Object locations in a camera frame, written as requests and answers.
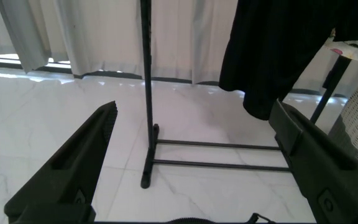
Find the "tile floor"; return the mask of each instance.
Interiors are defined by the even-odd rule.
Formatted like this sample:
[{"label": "tile floor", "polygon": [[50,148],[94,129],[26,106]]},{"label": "tile floor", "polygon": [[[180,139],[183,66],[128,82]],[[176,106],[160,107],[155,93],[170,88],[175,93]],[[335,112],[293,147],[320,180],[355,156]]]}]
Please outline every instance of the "tile floor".
[{"label": "tile floor", "polygon": [[[249,116],[242,94],[214,86],[153,82],[160,138],[276,146],[266,121]],[[311,116],[320,97],[291,94],[285,102]],[[169,221],[180,217],[245,222],[258,212],[276,222],[314,222],[291,174],[155,166],[140,178],[147,152],[142,80],[0,68],[0,223],[4,204],[99,106],[115,100],[119,115],[93,200],[97,220]],[[329,131],[345,101],[331,98],[317,125]],[[279,152],[160,145],[156,158],[287,166]]]}]

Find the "horizontal metal bar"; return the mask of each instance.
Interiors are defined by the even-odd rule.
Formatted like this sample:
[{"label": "horizontal metal bar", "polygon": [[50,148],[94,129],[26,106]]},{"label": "horizontal metal bar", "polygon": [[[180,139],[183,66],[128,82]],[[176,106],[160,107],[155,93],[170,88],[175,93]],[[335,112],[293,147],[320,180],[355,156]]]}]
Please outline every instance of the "horizontal metal bar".
[{"label": "horizontal metal bar", "polygon": [[291,172],[290,168],[287,168],[287,167],[253,166],[253,165],[237,165],[237,164],[217,164],[217,163],[212,163],[212,162],[171,161],[171,160],[163,160],[163,159],[154,159],[153,162],[154,162],[154,164],[161,164],[161,165],[198,166],[198,167],[214,167],[214,168],[229,168],[229,169],[249,169],[249,170]]},{"label": "horizontal metal bar", "polygon": [[178,141],[178,140],[165,140],[158,139],[157,143],[161,144],[179,144],[186,146],[213,146],[213,147],[230,147],[237,149],[262,149],[262,150],[274,150],[279,151],[280,148],[277,146],[252,146],[252,145],[243,145],[243,144],[225,144],[225,143],[215,143],[215,142],[196,142],[196,141]]}]

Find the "vertical metal pole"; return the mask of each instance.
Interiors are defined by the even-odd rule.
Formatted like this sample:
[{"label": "vertical metal pole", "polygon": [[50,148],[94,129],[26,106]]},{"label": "vertical metal pole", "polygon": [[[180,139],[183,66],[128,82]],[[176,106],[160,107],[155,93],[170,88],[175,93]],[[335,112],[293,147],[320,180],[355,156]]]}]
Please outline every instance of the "vertical metal pole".
[{"label": "vertical metal pole", "polygon": [[151,81],[151,49],[150,49],[150,0],[140,0],[140,13],[142,18],[143,62],[144,80],[146,90],[147,132],[149,134],[149,148],[154,148],[153,137],[153,106],[152,106],[152,81]]},{"label": "vertical metal pole", "polygon": [[323,97],[321,98],[317,108],[315,109],[313,115],[310,118],[310,121],[315,124],[319,118],[321,112],[323,112],[324,107],[326,106],[329,98],[333,94],[336,86],[341,80],[343,74],[345,73],[347,67],[349,66],[352,59],[343,57],[342,55],[336,60],[333,69],[328,73],[326,81],[323,84],[323,87],[326,89]]}]

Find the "marble tile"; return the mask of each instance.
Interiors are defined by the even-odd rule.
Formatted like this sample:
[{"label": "marble tile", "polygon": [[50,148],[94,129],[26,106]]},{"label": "marble tile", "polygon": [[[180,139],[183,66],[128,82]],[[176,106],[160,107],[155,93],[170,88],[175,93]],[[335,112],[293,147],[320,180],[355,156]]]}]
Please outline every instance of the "marble tile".
[{"label": "marble tile", "polygon": [[[242,108],[243,94],[215,86],[153,82],[160,139],[276,146],[266,121]],[[147,153],[144,82],[0,68],[0,223],[4,204],[99,106],[119,110],[94,195],[97,220],[168,221],[180,217],[244,222],[259,212],[276,222],[313,222],[291,174],[155,166],[140,179]],[[318,96],[289,94],[310,117]],[[328,132],[345,101],[332,98],[317,125]],[[286,167],[279,152],[158,145],[156,158]]]}]

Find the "black metal clothes rack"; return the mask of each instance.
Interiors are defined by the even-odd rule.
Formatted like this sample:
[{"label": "black metal clothes rack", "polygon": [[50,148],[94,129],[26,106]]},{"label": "black metal clothes rack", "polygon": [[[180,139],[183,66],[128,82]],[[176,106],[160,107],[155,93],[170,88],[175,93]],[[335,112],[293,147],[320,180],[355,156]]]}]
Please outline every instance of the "black metal clothes rack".
[{"label": "black metal clothes rack", "polygon": [[[142,174],[140,186],[143,189],[150,187],[153,166],[160,165],[174,165],[174,166],[194,166],[194,167],[214,167],[214,168],[229,168],[229,169],[246,169],[246,170],[264,170],[264,171],[279,171],[291,172],[287,167],[271,167],[271,166],[252,166],[252,165],[237,165],[237,164],[220,164],[212,162],[192,162],[192,161],[173,161],[155,159],[155,151],[157,144],[178,144],[182,146],[209,146],[222,148],[236,148],[236,149],[257,149],[264,151],[281,151],[280,147],[274,146],[251,146],[245,144],[223,144],[215,142],[196,142],[196,141],[178,141],[159,139],[158,133],[160,127],[158,124],[153,124],[153,109],[152,109],[152,85],[151,85],[151,63],[152,56],[150,50],[150,32],[151,32],[151,0],[140,0],[140,12],[142,20],[142,44],[143,44],[143,59],[144,59],[144,74],[145,74],[145,96],[146,96],[146,112],[147,112],[147,132],[149,139],[149,148],[145,159],[145,165]],[[333,70],[327,77],[324,83],[327,88],[326,93],[322,97],[320,104],[314,112],[312,119],[317,120],[321,114],[329,97],[332,95],[337,83],[342,77],[344,71],[348,66],[347,58],[340,57],[336,62]]]}]

